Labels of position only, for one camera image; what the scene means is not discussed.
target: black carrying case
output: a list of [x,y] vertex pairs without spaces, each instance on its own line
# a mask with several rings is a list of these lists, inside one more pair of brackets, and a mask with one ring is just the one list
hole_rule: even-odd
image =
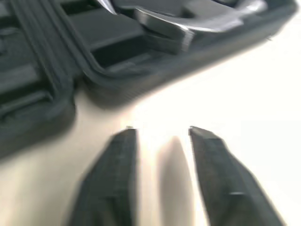
[[269,9],[225,33],[200,35],[189,51],[134,20],[135,6],[182,15],[188,0],[0,1],[0,157],[72,124],[74,84],[83,78],[94,100],[118,106],[165,82],[275,34],[297,9]]

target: white surface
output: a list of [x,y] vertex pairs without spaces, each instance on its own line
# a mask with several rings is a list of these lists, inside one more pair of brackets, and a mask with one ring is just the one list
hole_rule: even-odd
[[[224,138],[229,149],[257,176],[287,225],[301,225],[300,42],[299,14],[272,41],[123,109],[100,109],[80,92],[76,96],[77,118],[69,132],[0,162],[0,226],[63,225],[88,167],[109,137],[128,125],[139,128],[141,136],[144,179],[139,185],[140,225],[154,226],[155,220],[160,221],[158,210],[162,207],[156,198],[145,194],[157,195],[157,174],[168,156],[168,141],[190,125]],[[185,159],[193,178],[189,152]],[[195,182],[188,187],[194,191],[190,194],[196,195],[189,197],[193,200],[190,204],[201,211]],[[191,215],[194,220],[205,221],[203,215],[197,216],[201,217]]]

